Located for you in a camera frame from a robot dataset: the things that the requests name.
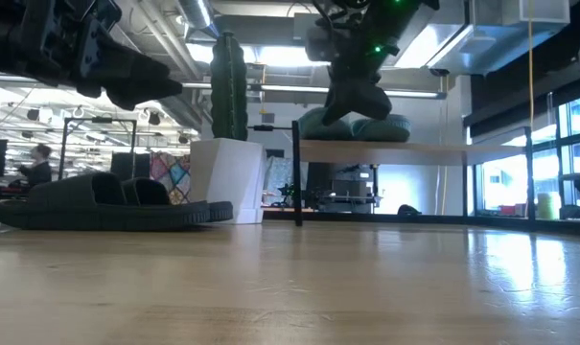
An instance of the desk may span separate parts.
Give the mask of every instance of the desk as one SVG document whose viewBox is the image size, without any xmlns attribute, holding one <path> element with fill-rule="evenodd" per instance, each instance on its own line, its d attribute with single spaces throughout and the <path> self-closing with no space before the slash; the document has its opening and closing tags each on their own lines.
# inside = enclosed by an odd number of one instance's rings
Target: desk
<svg viewBox="0 0 580 345">
<path fill-rule="evenodd" d="M 526 129 L 525 148 L 509 146 L 437 146 L 412 143 L 382 143 L 362 141 L 301 140 L 298 122 L 291 124 L 293 148 L 293 185 L 295 223 L 302 226 L 302 191 L 300 162 L 389 164 L 421 166 L 460 166 L 462 174 L 463 218 L 468 217 L 468 168 L 489 161 L 520 154 L 526 155 L 528 169 L 528 218 L 535 219 L 534 185 L 532 183 L 532 140 Z"/>
</svg>

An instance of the cactus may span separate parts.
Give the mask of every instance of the cactus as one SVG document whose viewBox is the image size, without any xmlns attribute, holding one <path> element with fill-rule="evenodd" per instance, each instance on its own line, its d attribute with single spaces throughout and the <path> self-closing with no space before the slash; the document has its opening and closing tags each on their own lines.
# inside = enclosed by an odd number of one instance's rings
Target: cactus
<svg viewBox="0 0 580 345">
<path fill-rule="evenodd" d="M 223 33 L 213 47 L 211 101 L 213 135 L 247 140 L 246 72 L 243 49 L 231 33 Z"/>
</svg>

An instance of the teal cushion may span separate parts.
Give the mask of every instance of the teal cushion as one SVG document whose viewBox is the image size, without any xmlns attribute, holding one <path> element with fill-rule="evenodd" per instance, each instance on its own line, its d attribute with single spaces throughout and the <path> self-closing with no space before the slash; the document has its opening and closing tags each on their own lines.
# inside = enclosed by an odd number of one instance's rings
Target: teal cushion
<svg viewBox="0 0 580 345">
<path fill-rule="evenodd" d="M 323 126 L 321 121 L 326 113 L 325 107 L 308 111 L 300 119 L 300 139 L 306 140 L 352 140 L 351 128 L 344 120 L 338 120 L 329 126 Z"/>
<path fill-rule="evenodd" d="M 356 120 L 352 131 L 358 141 L 405 143 L 411 134 L 411 123 L 405 116 L 390 114 L 381 121 Z"/>
</svg>

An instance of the ceiling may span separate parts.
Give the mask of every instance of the ceiling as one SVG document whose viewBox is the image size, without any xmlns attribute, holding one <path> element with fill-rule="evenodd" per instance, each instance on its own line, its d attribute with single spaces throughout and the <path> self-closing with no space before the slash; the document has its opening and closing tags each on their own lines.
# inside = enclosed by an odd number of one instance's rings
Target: ceiling
<svg viewBox="0 0 580 345">
<path fill-rule="evenodd" d="M 117 41 L 155 58 L 168 65 L 171 78 L 181 82 L 208 81 L 209 62 L 212 59 L 211 47 L 214 40 L 202 32 L 191 30 L 186 34 L 184 19 L 179 15 L 177 0 L 116 0 L 123 16 L 111 35 Z M 491 0 L 476 0 L 478 7 L 471 23 L 501 25 L 499 15 L 492 11 Z M 211 0 L 216 14 L 215 23 L 220 31 L 229 30 L 235 34 L 244 48 L 245 61 L 249 62 L 247 78 L 251 83 L 275 85 L 299 85 L 328 87 L 327 66 L 311 63 L 304 53 L 304 36 L 307 28 L 316 18 L 313 6 L 291 0 Z M 412 29 L 407 29 L 399 46 L 409 51 L 412 42 L 418 41 L 425 33 L 433 35 L 432 44 L 437 49 L 449 41 L 462 28 L 473 29 L 466 20 L 466 9 L 461 0 L 440 0 L 441 10 Z M 514 35 L 522 33 L 515 30 Z M 428 43 L 428 54 L 435 53 Z M 521 54 L 522 47 L 515 48 L 514 54 Z M 455 66 L 466 72 L 466 57 L 442 61 L 444 65 Z M 402 56 L 390 57 L 383 67 L 380 86 L 384 89 L 400 89 L 439 92 L 444 84 L 427 68 L 395 68 L 407 60 Z M 0 137 L 11 140 L 11 155 L 14 164 L 27 160 L 27 150 L 39 142 L 50 143 L 54 159 L 62 140 L 63 118 L 74 116 L 75 112 L 83 118 L 93 116 L 113 117 L 116 120 L 137 121 L 137 152 L 166 150 L 188 152 L 189 144 L 178 143 L 180 133 L 188 135 L 189 140 L 198 140 L 203 123 L 210 123 L 208 113 L 210 101 L 207 90 L 185 88 L 183 93 L 159 102 L 139 104 L 134 111 L 124 111 L 114 106 L 106 96 L 97 100 L 88 99 L 77 92 L 60 88 L 53 89 L 37 82 L 0 81 L 0 100 L 3 121 L 0 123 Z M 271 104 L 323 104 L 325 94 L 299 92 L 250 92 L 252 103 Z M 31 109 L 45 110 L 41 113 L 53 115 L 38 121 L 28 120 Z M 154 111 L 160 115 L 160 125 L 151 126 L 149 114 Z M 72 133 L 68 136 L 67 155 L 72 156 L 70 164 L 75 169 L 108 170 L 110 153 L 128 150 L 131 128 L 130 123 L 92 124 L 85 122 L 80 126 L 70 125 Z"/>
</svg>

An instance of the colorful fabric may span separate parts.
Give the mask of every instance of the colorful fabric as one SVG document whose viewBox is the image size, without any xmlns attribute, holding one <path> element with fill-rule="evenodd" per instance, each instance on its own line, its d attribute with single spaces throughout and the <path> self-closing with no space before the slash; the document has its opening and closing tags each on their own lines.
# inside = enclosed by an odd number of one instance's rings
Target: colorful fabric
<svg viewBox="0 0 580 345">
<path fill-rule="evenodd" d="M 168 191 L 172 205 L 190 202 L 190 156 L 174 157 L 168 153 L 151 154 L 151 179 L 160 182 Z"/>
</svg>

